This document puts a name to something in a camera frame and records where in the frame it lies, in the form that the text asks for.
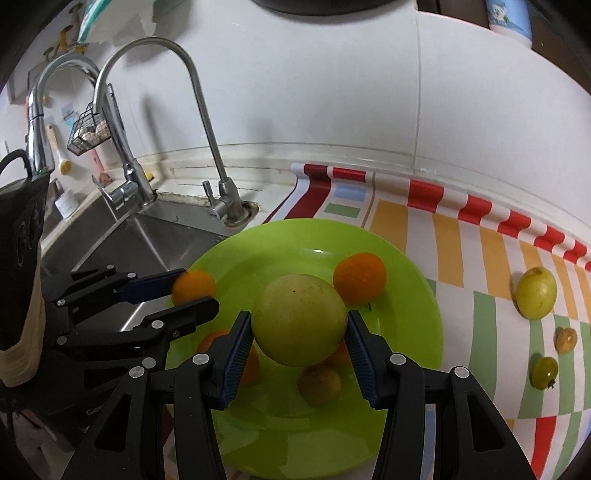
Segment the orange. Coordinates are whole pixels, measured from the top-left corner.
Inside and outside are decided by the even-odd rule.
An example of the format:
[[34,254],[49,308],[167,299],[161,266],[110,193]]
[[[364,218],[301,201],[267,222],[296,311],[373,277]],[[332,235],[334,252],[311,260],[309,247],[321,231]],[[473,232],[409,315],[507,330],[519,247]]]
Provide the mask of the orange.
[[345,342],[341,342],[335,352],[324,360],[324,364],[332,368],[344,367],[345,365],[349,365],[349,362],[349,351]]
[[[223,330],[214,330],[213,332],[208,333],[197,347],[197,353],[206,353],[211,347],[214,339],[221,335],[227,335],[230,333],[230,330],[223,329]],[[241,387],[248,387],[256,383],[259,377],[259,370],[261,368],[261,363],[259,362],[258,355],[254,347],[251,347],[251,351],[248,354],[248,358],[246,359],[246,364],[244,365],[244,370],[242,371],[242,378],[240,380]]]
[[223,329],[223,330],[214,330],[213,332],[208,333],[203,340],[199,342],[197,346],[197,353],[207,353],[209,347],[211,347],[213,341],[222,335],[227,335],[230,333],[230,330]]
[[348,305],[370,302],[384,292],[386,266],[374,254],[352,255],[336,266],[333,286]]
[[216,283],[207,272],[188,271],[174,281],[171,291],[173,305],[182,305],[202,297],[214,297]]

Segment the stainless steel faucet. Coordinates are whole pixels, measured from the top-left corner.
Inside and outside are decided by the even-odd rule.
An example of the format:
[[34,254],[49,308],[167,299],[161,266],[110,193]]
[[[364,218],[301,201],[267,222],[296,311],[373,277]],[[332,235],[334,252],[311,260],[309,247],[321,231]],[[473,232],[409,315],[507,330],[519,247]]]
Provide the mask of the stainless steel faucet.
[[[80,70],[90,79],[93,85],[99,77],[99,69],[94,62],[88,57],[77,53],[66,53],[56,58],[39,75],[28,99],[29,127],[27,154],[36,174],[51,171],[55,168],[53,153],[51,152],[45,131],[43,94],[51,75],[67,67],[74,67]],[[136,197],[141,205],[146,205],[156,198],[155,193],[152,191],[141,165],[131,153],[113,93],[103,93],[102,95],[102,100],[106,101],[102,107],[102,111],[109,125],[111,138],[123,164],[126,182],[111,194],[108,194],[103,188],[99,188],[110,205],[115,209],[121,208],[132,197]]]
[[191,78],[191,84],[193,85],[193,93],[199,108],[199,115],[203,123],[203,129],[207,136],[209,148],[212,151],[213,161],[216,164],[217,173],[219,174],[219,190],[220,198],[215,198],[212,192],[211,185],[208,181],[203,182],[203,188],[212,207],[210,208],[210,215],[215,218],[225,218],[225,222],[228,225],[238,225],[248,219],[249,212],[242,204],[242,199],[238,193],[238,189],[234,184],[233,180],[226,174],[222,156],[220,155],[217,147],[216,137],[213,133],[212,123],[207,113],[207,106],[205,104],[205,98],[201,90],[201,84],[199,83],[199,76],[197,75],[197,67],[193,63],[193,60],[189,54],[177,43],[162,37],[145,37],[139,40],[134,40],[124,45],[117,50],[109,60],[106,61],[105,65],[99,73],[99,77],[96,81],[95,86],[95,97],[94,97],[94,109],[95,113],[99,112],[105,98],[105,86],[107,75],[109,74],[113,65],[119,60],[127,51],[132,48],[139,47],[140,45],[160,45],[169,50],[172,50],[179,56],[183,61],[184,65],[189,71]]

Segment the sink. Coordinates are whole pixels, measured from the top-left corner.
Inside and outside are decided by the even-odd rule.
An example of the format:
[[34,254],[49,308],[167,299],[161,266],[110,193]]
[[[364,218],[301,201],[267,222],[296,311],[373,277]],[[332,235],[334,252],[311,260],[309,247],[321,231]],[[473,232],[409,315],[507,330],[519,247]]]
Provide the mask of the sink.
[[[256,213],[255,206],[249,206]],[[244,228],[228,228],[207,207],[156,200],[113,214],[103,198],[93,202],[44,252],[41,276],[112,264],[139,277],[189,268],[206,251]],[[139,305],[119,303],[78,325],[81,330],[129,330],[167,308],[168,297]]]

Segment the white tile wall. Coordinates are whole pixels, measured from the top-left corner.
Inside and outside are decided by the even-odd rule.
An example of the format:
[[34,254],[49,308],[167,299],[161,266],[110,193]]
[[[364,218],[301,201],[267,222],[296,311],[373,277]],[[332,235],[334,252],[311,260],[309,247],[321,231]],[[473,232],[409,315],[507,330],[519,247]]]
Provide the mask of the white tile wall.
[[416,169],[556,215],[591,240],[591,96],[491,31],[422,12],[418,22]]
[[[59,40],[59,31],[70,22],[70,15],[67,10],[77,3],[73,0],[65,9],[43,29],[33,43],[26,50],[13,72],[14,81],[17,84],[26,85],[27,73],[35,65],[43,60],[43,51]],[[73,162],[73,168],[68,176],[62,176],[59,171],[52,174],[58,177],[65,189],[72,189],[74,192],[89,192],[94,189],[90,176],[95,173],[94,165],[86,156],[75,157],[66,150],[67,140],[70,134],[69,125],[62,119],[61,108],[72,103],[74,110],[82,112],[86,104],[92,100],[92,87],[86,78],[74,70],[62,70],[56,72],[47,83],[46,94],[50,103],[44,108],[46,122],[56,126],[58,144],[65,158]],[[8,88],[0,93],[0,158],[10,150],[24,148],[24,137],[27,134],[27,120],[25,105],[9,102]],[[14,161],[2,172],[0,186],[10,183],[16,179],[26,176],[26,171],[19,161]]]
[[[301,20],[245,0],[185,2],[156,33],[195,60],[220,144],[298,142],[412,154],[418,102],[414,3]],[[188,75],[141,47],[112,70],[134,153],[206,145]]]
[[[196,61],[230,163],[258,151],[261,161],[331,161],[336,148],[332,161],[443,179],[591,242],[591,96],[500,35],[416,12],[411,0],[313,19],[246,0],[188,0],[155,33]],[[87,54],[102,65],[112,52],[93,44]],[[141,47],[109,81],[137,157],[153,162],[168,153],[210,165],[189,78],[174,54]],[[58,118],[69,98],[80,111],[90,101],[84,78],[73,74],[71,83],[53,83]],[[21,110],[0,97],[0,140],[11,148],[22,146],[26,131]],[[67,129],[58,128],[65,143]],[[98,150],[106,166],[118,162],[110,144]],[[66,183],[77,189],[93,167],[70,158],[80,168]],[[0,184],[22,174],[14,170]]]

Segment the colorful striped mat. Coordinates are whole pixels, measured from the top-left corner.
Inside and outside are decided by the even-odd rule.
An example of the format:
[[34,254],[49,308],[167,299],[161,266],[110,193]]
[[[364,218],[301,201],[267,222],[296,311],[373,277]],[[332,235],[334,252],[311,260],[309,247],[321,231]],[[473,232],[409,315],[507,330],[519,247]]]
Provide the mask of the colorful striped mat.
[[[338,220],[404,252],[428,279],[441,310],[441,369],[467,366],[505,418],[536,477],[558,478],[591,430],[587,247],[523,213],[447,186],[311,164],[294,164],[292,170],[297,184],[266,222]],[[556,277],[558,299],[551,314],[529,322],[515,309],[511,288],[537,265]],[[558,356],[554,335],[566,326],[577,331],[579,342],[574,352]],[[542,392],[531,386],[534,354],[558,358],[555,388]],[[434,409],[428,408],[421,480],[432,477],[434,424]],[[173,470],[167,473],[176,478]],[[346,476],[365,480],[372,471],[369,462]],[[226,473],[232,480],[249,477],[230,468]]]

